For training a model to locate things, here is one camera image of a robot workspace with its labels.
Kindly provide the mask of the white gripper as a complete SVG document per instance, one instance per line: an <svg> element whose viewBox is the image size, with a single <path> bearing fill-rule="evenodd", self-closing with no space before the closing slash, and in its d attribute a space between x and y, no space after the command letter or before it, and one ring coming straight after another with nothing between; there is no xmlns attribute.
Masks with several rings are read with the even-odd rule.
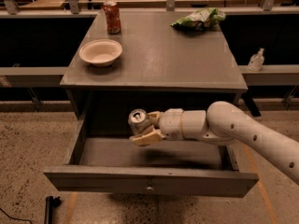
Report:
<svg viewBox="0 0 299 224"><path fill-rule="evenodd" d="M129 140L139 147L156 144L164 138L167 140L182 140L182 114L183 110L180 108L168 109L165 112L149 112L149 121L154 126L159 125L160 131L153 129L149 133L131 136Z"/></svg>

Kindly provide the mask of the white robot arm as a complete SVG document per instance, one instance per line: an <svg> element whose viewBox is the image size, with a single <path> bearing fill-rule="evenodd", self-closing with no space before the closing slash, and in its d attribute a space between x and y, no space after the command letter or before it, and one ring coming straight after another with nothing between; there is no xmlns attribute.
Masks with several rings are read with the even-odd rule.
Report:
<svg viewBox="0 0 299 224"><path fill-rule="evenodd" d="M198 140L217 146L239 140L299 183L299 143L262 125L230 103L215 102L207 110L174 108L148 113L135 109L128 123L133 132L130 140L140 147L164 139Z"/></svg>

